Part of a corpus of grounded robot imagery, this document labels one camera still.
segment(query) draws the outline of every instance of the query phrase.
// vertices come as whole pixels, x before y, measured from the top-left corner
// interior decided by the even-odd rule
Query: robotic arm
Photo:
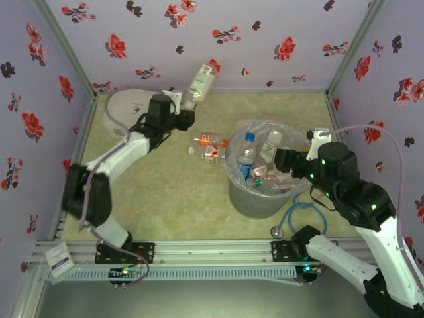
[[[309,153],[277,150],[275,164],[295,178],[307,178],[323,192],[342,217],[355,227],[374,255],[378,268],[364,263],[327,240],[308,225],[293,236],[298,256],[319,260],[354,284],[367,304],[381,317],[424,317],[424,296],[401,254],[395,208],[383,188],[360,179],[355,153],[339,142],[308,132]],[[411,253],[419,279],[424,277]]]
[[[76,219],[81,219],[87,179],[90,172],[100,163],[91,181],[85,221],[99,236],[123,250],[131,251],[133,237],[111,214],[110,185],[134,161],[158,148],[171,135],[172,130],[186,131],[194,124],[193,111],[179,111],[177,115],[175,104],[172,111],[172,103],[168,96],[153,95],[148,112],[141,115],[137,123],[129,129],[130,133],[126,140],[122,140],[106,154],[86,166],[72,164],[68,171],[62,209]],[[121,253],[115,253],[115,256],[120,262],[123,257],[125,258]]]

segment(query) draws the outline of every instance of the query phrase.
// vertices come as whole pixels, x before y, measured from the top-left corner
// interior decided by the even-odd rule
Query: clear plastic bag
[[[278,148],[290,148],[297,151],[302,151],[305,148],[309,148],[309,143],[303,135],[297,130],[293,129],[290,126],[281,124],[277,121],[257,121],[257,120],[247,120],[241,121],[237,124],[238,131],[230,139],[228,147],[225,152],[225,167],[229,174],[229,178],[232,183],[239,189],[244,189],[250,191],[255,195],[264,195],[263,193],[252,189],[247,188],[246,181],[240,169],[237,166],[236,154],[239,152],[240,145],[246,136],[246,133],[254,133],[256,140],[256,153],[260,153],[262,145],[268,138],[272,130],[282,133],[282,139]],[[292,196],[302,191],[309,186],[309,182],[306,179],[297,179],[293,178],[294,187],[283,194],[277,194],[273,196]]]

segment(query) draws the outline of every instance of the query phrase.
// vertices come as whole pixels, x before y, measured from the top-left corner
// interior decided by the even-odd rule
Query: floral wallpaper
[[[388,1],[333,96],[342,126],[375,124],[388,129],[401,144],[406,185],[400,217],[403,235],[422,270],[424,44],[417,38],[423,10],[421,0]],[[358,154],[362,177],[382,185],[397,205],[399,158],[391,140],[375,129],[347,133],[348,145]]]
[[[2,4],[0,41],[0,308],[10,317],[35,242],[49,239],[89,97],[30,2]]]
[[[212,89],[327,89],[370,0],[47,3],[93,89],[105,93],[185,90],[211,59],[221,65]]]

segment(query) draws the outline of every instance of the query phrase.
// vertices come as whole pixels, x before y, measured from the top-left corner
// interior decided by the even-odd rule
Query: gray bucket
[[[278,195],[263,194],[255,189],[247,188],[243,174],[237,167],[236,153],[244,140],[246,133],[254,133],[258,140],[258,149],[262,146],[271,130],[282,133],[279,148],[289,147],[297,151],[309,148],[310,145],[303,135],[290,126],[274,121],[256,121],[243,126],[230,139],[225,152],[225,166],[229,173],[229,197],[233,206],[242,215],[253,219],[265,219],[273,216],[293,195],[304,192],[310,185],[306,179],[297,180],[288,192]]]

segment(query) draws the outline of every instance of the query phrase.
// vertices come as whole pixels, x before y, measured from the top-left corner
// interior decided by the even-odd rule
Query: blue tubing
[[[293,213],[294,213],[294,211],[299,207],[300,209],[302,209],[302,210],[304,210],[304,209],[309,209],[310,207],[311,208],[313,208],[314,210],[316,210],[316,212],[319,214],[319,216],[321,216],[321,218],[322,218],[322,220],[323,220],[323,222],[324,222],[324,230],[323,230],[323,234],[325,234],[326,232],[327,232],[327,229],[328,229],[328,224],[327,224],[327,220],[326,220],[326,218],[325,218],[325,216],[324,216],[324,214],[321,212],[321,210],[320,209],[318,209],[316,206],[314,206],[314,204],[313,203],[304,203],[304,202],[299,202],[297,199],[298,199],[298,197],[300,196],[301,194],[299,193],[299,194],[296,194],[294,197],[293,197],[293,205],[284,213],[284,215],[283,215],[283,217],[282,217],[282,219],[281,219],[281,222],[280,222],[280,224],[278,225],[279,226],[279,228],[281,228],[282,229],[282,227],[283,227],[283,224],[284,224],[284,221],[286,220],[286,217],[288,216],[289,217],[289,227],[290,227],[290,230],[293,232],[293,233],[296,233],[297,231],[295,230],[295,228],[293,227],[293,224],[292,224],[292,215],[293,215]]]

